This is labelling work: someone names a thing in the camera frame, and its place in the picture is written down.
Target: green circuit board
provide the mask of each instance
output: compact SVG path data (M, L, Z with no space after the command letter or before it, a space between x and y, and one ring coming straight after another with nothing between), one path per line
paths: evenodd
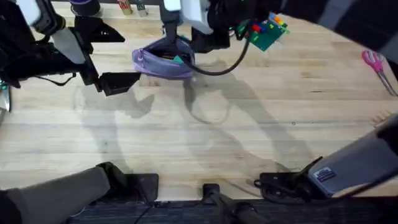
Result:
M239 35L242 35L242 32L244 32L244 28L247 23L248 21L243 22L238 27ZM262 23L261 27L263 27L265 31L263 33L254 32L251 36L250 42L263 52L265 52L273 43L275 43L275 41L277 41L284 33L289 33L286 23L284 23L282 26L278 26L272 22L267 21Z

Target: pink scissors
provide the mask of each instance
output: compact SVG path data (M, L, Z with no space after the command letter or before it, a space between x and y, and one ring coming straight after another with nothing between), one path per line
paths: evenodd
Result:
M362 52L363 60L373 68L373 70L379 75L379 78L383 85L386 87L387 91L392 96L398 96L397 93L394 91L393 87L391 86L390 82L388 81L386 74L384 74L383 70L383 61L384 57L381 54L377 54L371 50L364 50Z

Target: wooden table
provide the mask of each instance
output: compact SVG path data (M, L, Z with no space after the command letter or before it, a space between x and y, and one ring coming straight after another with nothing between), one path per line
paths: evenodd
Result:
M67 3L54 6L73 24ZM132 72L132 50L162 36L159 10L149 6L149 16L140 18L136 11L122 15L116 4L103 8L126 42L95 44L93 61L100 73ZM159 200L198 199L207 182L232 198L256 198L259 191L249 184L260 172L298 171L372 131L372 119L398 111L398 101L362 61L363 47L322 27L283 20L290 35L265 53L252 46L222 77L143 77L128 93L108 98L79 78L63 88L24 82L12 90L13 112L0 127L0 187L113 161L124 172L158 173ZM190 28L180 33L189 35ZM231 44L197 62L207 70L230 66L243 42ZM397 184L368 194L396 195Z

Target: black cable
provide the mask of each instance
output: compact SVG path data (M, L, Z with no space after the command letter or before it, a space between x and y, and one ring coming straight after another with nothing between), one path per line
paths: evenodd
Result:
M271 203L276 203L279 205L308 205L308 206L319 206L319 205L332 205L334 203L338 203L341 202L342 200L345 200L347 198L350 197L354 197L358 194L361 194L369 189L374 188L375 186L378 186L380 184L385 183L386 181L388 181L389 179L395 177L396 175L398 175L398 169L393 170L392 172L376 179L374 182L371 182L370 184L366 184L364 186L358 187L357 189L348 192L346 194L343 194L340 197L337 198L332 198L332 199L328 199L328 200L324 200L324 201L316 201L316 202L310 202L310 203L299 203L299 202L282 202L279 200L275 200L273 198L270 198L267 196L267 192L266 192L266 188L263 187L263 184L267 184L266 182L263 182L262 180L255 180L254 181L254 186L256 186L257 188L259 188L261 190L261 195L264 198L264 200L267 200Z
M147 207L147 209L145 209L145 211L137 218L137 220L134 222L134 224L137 224L137 223L139 222L139 220L141 220L141 218L143 218L144 215L145 215L146 213L148 213L149 210L152 209L152 208L153 208L152 206Z
M139 190L139 188L136 188L136 189L140 192L141 197L144 198L144 200L147 200L146 195L145 195L144 193L142 193L142 192ZM190 206L182 206L182 207L175 207L175 208L172 207L171 209L178 209L178 208L195 208L195 207L197 207L197 206L203 204L203 202L210 196L210 193L211 193L211 192L207 193L198 203L194 203L193 205L190 205ZM164 206L162 206L162 204L163 204L164 202L155 202L155 203L147 202L147 203L149 203L149 206L144 210L144 212L141 213L141 215L139 215L139 217L138 217L137 220L134 222L134 224L138 224L138 222L141 220L141 218L143 218L143 217L149 212L149 210L151 210L152 208L169 208L169 205L171 204L170 201L169 201L169 202L166 202L166 203L165 203L166 205L164 205Z
M187 65L189 68L191 68L192 70L202 73L204 75L210 75L210 76L220 76L220 75L225 75L228 74L229 72L232 72L244 59L244 57L246 56L246 53L248 52L249 49L249 45L250 45L250 39L251 36L253 34L253 28L252 25L254 24L254 19L250 20L248 23L248 30L249 30L249 35L248 35L248 39L246 40L246 43L243 47L243 51L241 53L241 55L239 56L238 60L228 69L221 71L221 72L209 72L209 71L205 71L202 70L200 68L198 68L197 66L195 66L194 64L192 64L189 60L187 60L181 53L181 51L178 50L177 45L175 46L177 48L177 55L181 58L181 60L184 62L185 65Z

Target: label sticker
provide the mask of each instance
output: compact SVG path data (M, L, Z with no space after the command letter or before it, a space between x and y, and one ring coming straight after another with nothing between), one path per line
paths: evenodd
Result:
M336 174L329 167L324 167L323 169L316 171L313 176L322 183L330 178L336 177Z

